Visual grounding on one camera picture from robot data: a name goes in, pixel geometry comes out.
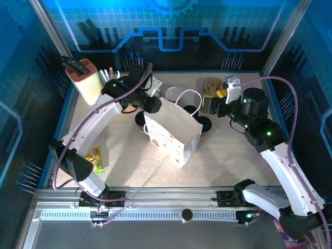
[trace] candy wrapper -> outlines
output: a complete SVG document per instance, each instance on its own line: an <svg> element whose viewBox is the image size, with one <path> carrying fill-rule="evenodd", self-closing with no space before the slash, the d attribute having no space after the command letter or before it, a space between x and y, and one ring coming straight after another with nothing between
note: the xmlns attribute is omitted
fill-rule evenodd
<svg viewBox="0 0 332 249"><path fill-rule="evenodd" d="M96 173L100 174L100 173L105 172L103 165L102 165L101 148L100 147L94 148L93 152L94 152L94 158L96 160L96 167L97 167Z"/></svg>
<svg viewBox="0 0 332 249"><path fill-rule="evenodd" d="M85 156L85 159L87 159L89 162L93 162L95 160L95 158L93 156L91 156L89 153L87 153L87 155Z"/></svg>

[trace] black knob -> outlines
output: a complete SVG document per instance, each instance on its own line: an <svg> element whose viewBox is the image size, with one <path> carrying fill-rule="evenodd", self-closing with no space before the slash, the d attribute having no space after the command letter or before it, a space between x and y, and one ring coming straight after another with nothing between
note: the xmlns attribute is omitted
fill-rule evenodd
<svg viewBox="0 0 332 249"><path fill-rule="evenodd" d="M190 209L184 209L181 212L181 218L185 221L188 222L190 220L192 220L193 217L193 213Z"/></svg>

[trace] gear logo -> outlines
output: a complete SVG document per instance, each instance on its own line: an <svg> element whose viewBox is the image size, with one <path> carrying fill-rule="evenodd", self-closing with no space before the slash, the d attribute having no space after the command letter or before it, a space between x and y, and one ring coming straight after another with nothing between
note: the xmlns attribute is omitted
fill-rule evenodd
<svg viewBox="0 0 332 249"><path fill-rule="evenodd" d="M149 9L154 10L156 14L172 18L179 17L180 14L186 15L187 10L192 10L192 6L197 3L197 0L151 0L148 5Z"/></svg>

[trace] black cup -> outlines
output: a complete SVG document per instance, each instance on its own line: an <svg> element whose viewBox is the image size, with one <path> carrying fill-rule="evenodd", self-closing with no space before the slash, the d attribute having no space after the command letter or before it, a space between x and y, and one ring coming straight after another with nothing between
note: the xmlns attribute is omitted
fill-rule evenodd
<svg viewBox="0 0 332 249"><path fill-rule="evenodd" d="M196 121L203 125L201 137L206 136L212 127L211 120L208 117L200 116L196 118Z"/></svg>
<svg viewBox="0 0 332 249"><path fill-rule="evenodd" d="M139 126L140 130L143 131L143 126L145 125L144 111L136 114L135 123Z"/></svg>
<svg viewBox="0 0 332 249"><path fill-rule="evenodd" d="M189 114L194 113L197 110L197 107L194 107L193 105L186 105L185 107L183 107L183 110L185 110L186 112L188 112ZM196 112L193 115L193 118L196 119L198 117L198 112Z"/></svg>

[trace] blue wall panel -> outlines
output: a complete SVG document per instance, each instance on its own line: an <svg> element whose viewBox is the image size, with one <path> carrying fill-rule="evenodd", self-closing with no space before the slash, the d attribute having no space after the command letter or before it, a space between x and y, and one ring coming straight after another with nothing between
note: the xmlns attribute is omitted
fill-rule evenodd
<svg viewBox="0 0 332 249"><path fill-rule="evenodd" d="M69 81L29 1L0 1L0 16L0 248L14 248L39 181L23 165L44 167Z"/></svg>
<svg viewBox="0 0 332 249"><path fill-rule="evenodd" d="M73 54L98 60L100 68L111 63L117 70L128 70L122 60L125 53L138 52L157 70L260 71L296 1L45 4ZM228 66L232 60L237 66Z"/></svg>
<svg viewBox="0 0 332 249"><path fill-rule="evenodd" d="M322 196L332 199L332 2L313 1L288 43L272 75L288 79L299 98L294 152L306 176ZM279 101L289 89L273 82ZM280 106L288 130L294 105Z"/></svg>

